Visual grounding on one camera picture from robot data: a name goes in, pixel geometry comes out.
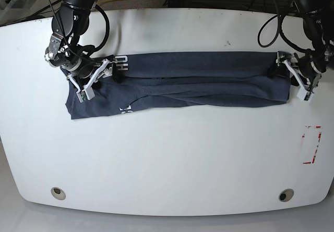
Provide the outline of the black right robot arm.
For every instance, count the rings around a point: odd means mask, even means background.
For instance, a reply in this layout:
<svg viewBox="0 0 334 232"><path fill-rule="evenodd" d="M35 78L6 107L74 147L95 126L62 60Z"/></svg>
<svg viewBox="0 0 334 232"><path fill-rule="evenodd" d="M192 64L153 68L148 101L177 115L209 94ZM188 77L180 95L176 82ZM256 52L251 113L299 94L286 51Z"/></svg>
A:
<svg viewBox="0 0 334 232"><path fill-rule="evenodd" d="M52 35L45 50L45 60L72 80L73 85L83 90L89 82L96 84L100 78L110 77L122 83L124 77L116 68L114 56L92 58L107 43L110 21L98 0L61 0L58 10L53 10ZM98 45L80 45L80 37L88 30L92 10L97 10L105 21L105 34Z"/></svg>

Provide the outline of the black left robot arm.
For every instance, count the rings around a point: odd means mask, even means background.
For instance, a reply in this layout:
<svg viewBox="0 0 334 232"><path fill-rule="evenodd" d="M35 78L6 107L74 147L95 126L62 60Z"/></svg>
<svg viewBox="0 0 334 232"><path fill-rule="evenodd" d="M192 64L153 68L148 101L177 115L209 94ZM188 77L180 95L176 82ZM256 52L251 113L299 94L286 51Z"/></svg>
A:
<svg viewBox="0 0 334 232"><path fill-rule="evenodd" d="M313 93L321 75L333 67L333 10L329 0L292 0L298 15L303 20L303 30L313 49L304 49L292 43L280 27L280 36L295 51L303 53L278 54L278 64L291 68L291 74L300 88Z"/></svg>

